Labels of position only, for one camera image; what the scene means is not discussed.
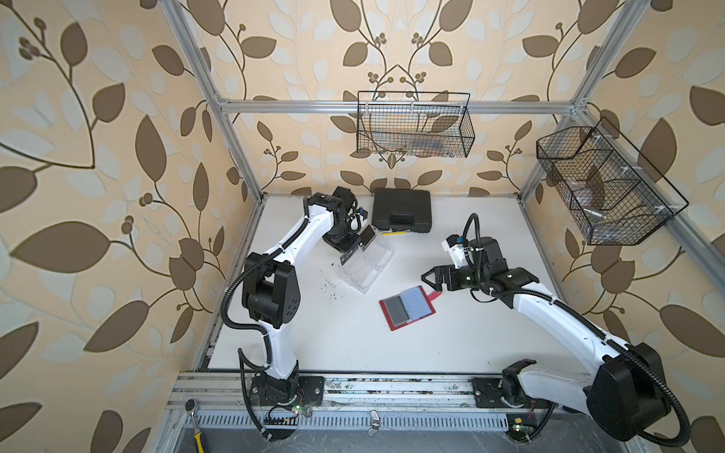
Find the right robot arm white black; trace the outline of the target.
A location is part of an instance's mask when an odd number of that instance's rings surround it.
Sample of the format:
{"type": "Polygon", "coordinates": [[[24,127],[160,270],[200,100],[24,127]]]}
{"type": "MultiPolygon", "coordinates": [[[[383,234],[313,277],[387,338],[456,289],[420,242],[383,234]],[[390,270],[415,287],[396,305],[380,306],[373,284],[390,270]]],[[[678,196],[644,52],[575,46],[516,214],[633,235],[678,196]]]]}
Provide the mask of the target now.
{"type": "Polygon", "coordinates": [[[436,266],[422,281],[437,292],[478,290],[538,324],[585,368],[556,371],[523,359],[501,373],[502,400],[521,407],[544,400],[590,416],[621,442],[639,436],[660,447],[682,447],[691,437],[689,418],[668,388],[662,360],[648,345],[599,328],[551,293],[523,268],[500,273],[436,266]]]}

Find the red leather card holder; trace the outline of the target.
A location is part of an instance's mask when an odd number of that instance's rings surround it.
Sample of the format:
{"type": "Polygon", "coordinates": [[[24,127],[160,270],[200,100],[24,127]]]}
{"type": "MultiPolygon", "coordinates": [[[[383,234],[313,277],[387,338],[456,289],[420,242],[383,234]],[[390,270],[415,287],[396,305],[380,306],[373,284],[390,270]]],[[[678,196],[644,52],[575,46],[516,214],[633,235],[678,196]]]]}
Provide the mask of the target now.
{"type": "MultiPolygon", "coordinates": [[[[441,292],[435,292],[435,291],[428,294],[422,286],[417,286],[415,288],[405,290],[399,294],[395,294],[394,296],[399,296],[402,299],[402,301],[405,305],[405,308],[410,315],[410,322],[405,326],[397,328],[396,330],[400,330],[401,328],[407,327],[413,323],[416,323],[422,319],[428,318],[428,317],[436,314],[436,310],[434,309],[432,302],[434,302],[434,300],[436,300],[436,298],[441,296],[441,294],[442,294],[441,292]]],[[[389,326],[389,322],[386,319],[386,315],[385,315],[383,306],[381,305],[381,302],[383,300],[384,299],[379,301],[379,306],[381,307],[381,311],[383,312],[383,316],[387,322],[388,328],[389,328],[389,330],[391,330],[391,328],[389,326]]]]}

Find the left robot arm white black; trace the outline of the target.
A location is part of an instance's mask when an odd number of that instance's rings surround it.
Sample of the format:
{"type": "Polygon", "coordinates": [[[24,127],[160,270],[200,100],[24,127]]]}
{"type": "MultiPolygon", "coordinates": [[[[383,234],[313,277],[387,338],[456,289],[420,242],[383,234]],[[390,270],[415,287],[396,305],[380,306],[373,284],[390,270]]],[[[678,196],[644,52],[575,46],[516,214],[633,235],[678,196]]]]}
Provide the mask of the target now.
{"type": "Polygon", "coordinates": [[[282,398],[298,392],[298,359],[287,330],[301,303],[296,266],[319,241],[343,257],[349,255],[359,243],[367,216],[353,192],[341,186],[330,196],[317,193],[304,198],[302,206],[302,217],[282,239],[262,254],[247,256],[242,288],[235,292],[250,318],[264,330],[262,386],[282,398]]]}

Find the clear plastic organizer box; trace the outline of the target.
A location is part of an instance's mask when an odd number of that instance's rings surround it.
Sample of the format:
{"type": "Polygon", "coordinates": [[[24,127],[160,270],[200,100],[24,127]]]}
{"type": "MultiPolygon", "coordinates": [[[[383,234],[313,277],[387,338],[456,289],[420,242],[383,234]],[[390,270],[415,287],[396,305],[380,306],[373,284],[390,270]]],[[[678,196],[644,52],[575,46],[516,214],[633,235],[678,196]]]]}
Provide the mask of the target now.
{"type": "Polygon", "coordinates": [[[383,274],[394,254],[390,242],[378,236],[368,249],[360,249],[344,266],[338,264],[339,276],[344,283],[366,294],[383,274]]]}

